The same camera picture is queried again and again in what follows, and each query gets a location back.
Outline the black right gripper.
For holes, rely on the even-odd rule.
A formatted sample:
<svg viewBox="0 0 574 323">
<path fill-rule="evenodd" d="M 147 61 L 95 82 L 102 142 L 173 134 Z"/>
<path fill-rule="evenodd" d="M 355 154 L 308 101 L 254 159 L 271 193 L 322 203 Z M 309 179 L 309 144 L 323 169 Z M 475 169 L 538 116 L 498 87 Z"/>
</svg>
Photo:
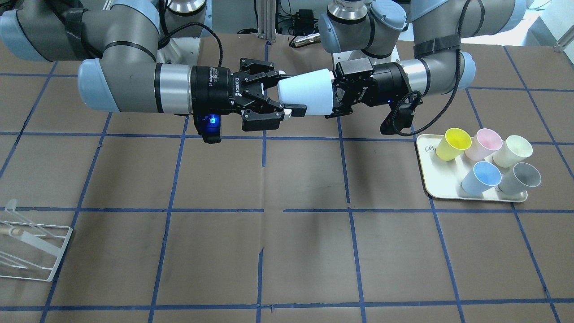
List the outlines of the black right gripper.
<svg viewBox="0 0 574 323">
<path fill-rule="evenodd" d="M 193 114 L 242 114 L 242 131 L 276 130 L 291 116 L 304 117 L 306 105 L 271 104 L 264 90 L 287 79 L 275 70 L 270 61 L 240 59 L 240 70 L 231 72 L 224 67 L 193 66 L 191 70 L 191 100 Z"/>
</svg>

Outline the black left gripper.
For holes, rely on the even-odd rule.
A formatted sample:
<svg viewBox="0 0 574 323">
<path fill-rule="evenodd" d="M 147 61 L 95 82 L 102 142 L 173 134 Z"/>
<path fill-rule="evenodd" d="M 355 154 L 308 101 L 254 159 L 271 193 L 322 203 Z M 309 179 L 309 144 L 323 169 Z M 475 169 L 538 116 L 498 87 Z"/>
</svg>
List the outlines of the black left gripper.
<svg viewBox="0 0 574 323">
<path fill-rule="evenodd" d="M 336 64 L 333 80 L 334 103 L 329 118 L 347 116 L 352 105 L 367 106 L 398 101 L 408 93 L 403 70 L 394 62 L 373 65 L 369 58 Z"/>
</svg>

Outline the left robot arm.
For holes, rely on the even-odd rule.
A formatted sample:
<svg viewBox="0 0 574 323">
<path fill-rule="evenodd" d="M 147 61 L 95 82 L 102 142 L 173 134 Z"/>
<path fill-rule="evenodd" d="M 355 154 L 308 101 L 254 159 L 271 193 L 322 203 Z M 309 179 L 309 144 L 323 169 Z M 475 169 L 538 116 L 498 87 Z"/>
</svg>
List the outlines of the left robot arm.
<svg viewBox="0 0 574 323">
<path fill-rule="evenodd" d="M 476 64 L 461 40 L 516 27 L 524 0 L 333 0 L 318 20 L 322 46 L 331 54 L 359 52 L 339 62 L 331 85 L 322 79 L 309 115 L 332 118 L 352 105 L 396 102 L 410 91 L 423 96 L 467 88 Z"/>
</svg>

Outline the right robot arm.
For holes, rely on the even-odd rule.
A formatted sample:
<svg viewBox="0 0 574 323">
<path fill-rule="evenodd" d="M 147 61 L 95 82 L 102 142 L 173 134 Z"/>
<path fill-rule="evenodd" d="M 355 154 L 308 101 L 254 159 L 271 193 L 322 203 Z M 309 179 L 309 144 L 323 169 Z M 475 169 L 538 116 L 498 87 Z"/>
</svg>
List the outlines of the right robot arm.
<svg viewBox="0 0 574 323">
<path fill-rule="evenodd" d="M 160 13 L 149 0 L 115 0 L 108 10 L 72 8 L 58 0 L 25 0 L 1 16 L 1 39 L 28 61 L 80 61 L 83 102 L 105 112 L 193 116 L 201 135 L 221 131 L 221 116 L 242 116 L 244 131 L 275 130 L 287 117 L 309 114 L 264 90 L 287 78 L 264 61 L 241 70 L 162 63 Z"/>
</svg>

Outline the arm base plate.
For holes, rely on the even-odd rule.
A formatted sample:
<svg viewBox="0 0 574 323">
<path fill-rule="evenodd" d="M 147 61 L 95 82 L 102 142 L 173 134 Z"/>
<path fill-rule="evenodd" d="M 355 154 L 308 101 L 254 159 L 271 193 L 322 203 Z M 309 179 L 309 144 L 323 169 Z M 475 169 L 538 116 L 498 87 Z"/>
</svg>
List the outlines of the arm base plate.
<svg viewBox="0 0 574 323">
<path fill-rule="evenodd" d="M 166 47 L 158 49 L 157 62 L 163 64 L 197 65 L 201 38 L 171 38 Z"/>
<path fill-rule="evenodd" d="M 354 59 L 361 59 L 365 57 L 369 58 L 371 64 L 373 65 L 395 62 L 400 60 L 400 56 L 396 46 L 393 48 L 393 51 L 390 53 L 390 55 L 386 58 L 370 57 L 369 55 L 365 54 L 362 50 L 345 51 L 341 53 L 333 53 L 331 55 L 333 59 L 333 67 L 335 67 L 336 64 L 339 62 L 352 61 Z"/>
</svg>

